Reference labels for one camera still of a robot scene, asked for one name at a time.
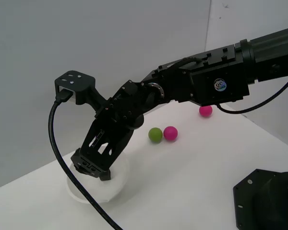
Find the ball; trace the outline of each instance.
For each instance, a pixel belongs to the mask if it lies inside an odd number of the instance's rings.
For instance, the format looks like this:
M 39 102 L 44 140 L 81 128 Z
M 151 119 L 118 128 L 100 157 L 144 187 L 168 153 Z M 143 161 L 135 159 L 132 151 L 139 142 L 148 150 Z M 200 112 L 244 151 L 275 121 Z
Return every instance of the ball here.
M 166 140 L 173 141 L 178 136 L 178 130 L 173 126 L 168 126 L 164 129 L 163 135 Z
M 209 106 L 203 106 L 200 107 L 200 115 L 202 115 L 203 117 L 209 117 L 212 114 L 212 107 Z
M 159 143 L 162 140 L 163 134 L 160 128 L 152 128 L 148 132 L 148 137 L 152 142 Z

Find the black cable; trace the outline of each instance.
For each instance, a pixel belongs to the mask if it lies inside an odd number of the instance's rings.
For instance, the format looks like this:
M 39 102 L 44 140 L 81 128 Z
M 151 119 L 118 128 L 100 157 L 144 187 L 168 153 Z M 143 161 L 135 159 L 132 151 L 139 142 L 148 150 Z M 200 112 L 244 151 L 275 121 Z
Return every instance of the black cable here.
M 264 106 L 265 104 L 268 104 L 270 101 L 272 101 L 277 96 L 279 96 L 286 88 L 288 88 L 288 82 L 277 93 L 275 93 L 273 96 L 271 96 L 267 100 L 259 103 L 258 105 L 255 105 L 255 106 L 253 106 L 251 108 L 248 108 L 248 109 L 243 109 L 243 110 L 239 110 L 239 111 L 230 111 L 230 110 L 226 110 L 226 109 L 222 108 L 220 106 L 220 104 L 216 104 L 216 106 L 217 106 L 217 108 L 219 110 L 221 110 L 222 112 L 227 113 L 227 114 L 244 114 L 244 113 L 248 113 L 250 111 L 253 111 L 255 109 L 258 109 L 258 108 Z
M 63 160 L 60 151 L 58 149 L 56 140 L 54 138 L 53 133 L 53 120 L 54 120 L 54 114 L 58 108 L 58 106 L 62 103 L 67 101 L 71 96 L 72 92 L 69 91 L 67 95 L 67 91 L 65 90 L 62 92 L 63 97 L 57 96 L 56 101 L 54 102 L 50 114 L 49 114 L 49 120 L 48 120 L 48 134 L 49 139 L 51 143 L 51 147 L 53 149 L 54 155 L 56 156 L 60 166 L 66 173 L 66 175 L 69 177 L 69 179 L 72 181 L 72 183 L 79 189 L 79 191 L 85 196 L 85 198 L 90 202 L 90 204 L 96 209 L 96 211 L 105 219 L 106 222 L 108 222 L 109 225 L 112 226 L 115 230 L 123 230 L 117 223 L 114 222 L 114 220 L 102 209 L 102 207 L 92 198 L 92 196 L 86 191 L 86 189 L 81 185 L 81 183 L 77 180 L 77 178 L 73 175 L 73 173 L 70 171 L 70 169 L 67 167 L 65 161 Z

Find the green ball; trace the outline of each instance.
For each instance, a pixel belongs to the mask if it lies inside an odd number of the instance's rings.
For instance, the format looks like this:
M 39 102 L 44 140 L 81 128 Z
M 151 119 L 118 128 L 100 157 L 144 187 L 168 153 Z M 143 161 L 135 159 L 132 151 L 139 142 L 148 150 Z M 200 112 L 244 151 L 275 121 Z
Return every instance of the green ball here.
M 162 130 L 160 128 L 152 128 L 148 132 L 148 137 L 152 142 L 160 142 L 163 137 Z

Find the screw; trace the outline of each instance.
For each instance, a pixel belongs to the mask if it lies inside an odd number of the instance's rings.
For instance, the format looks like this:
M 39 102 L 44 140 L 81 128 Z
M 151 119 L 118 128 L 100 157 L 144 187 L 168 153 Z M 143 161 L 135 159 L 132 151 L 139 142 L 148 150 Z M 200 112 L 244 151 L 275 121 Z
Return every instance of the screw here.
M 280 65 L 275 64 L 271 67 L 270 73 L 277 73 L 279 71 L 280 71 Z

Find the tabletop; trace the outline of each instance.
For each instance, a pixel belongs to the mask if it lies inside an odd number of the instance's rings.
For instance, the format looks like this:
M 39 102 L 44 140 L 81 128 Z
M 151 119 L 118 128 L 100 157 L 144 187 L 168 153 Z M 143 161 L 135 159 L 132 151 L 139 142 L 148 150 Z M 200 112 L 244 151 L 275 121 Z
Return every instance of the tabletop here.
M 128 182 L 102 205 L 123 229 L 236 230 L 232 188 L 257 168 L 288 171 L 288 145 L 242 115 L 213 107 L 203 118 L 198 109 L 171 102 L 145 115 L 134 132 L 125 149 Z M 149 129 L 167 126 L 178 129 L 178 139 L 150 143 Z M 64 159 L 70 164 L 70 154 Z M 54 161 L 1 187 L 0 230 L 110 230 L 90 205 L 68 195 L 65 183 Z

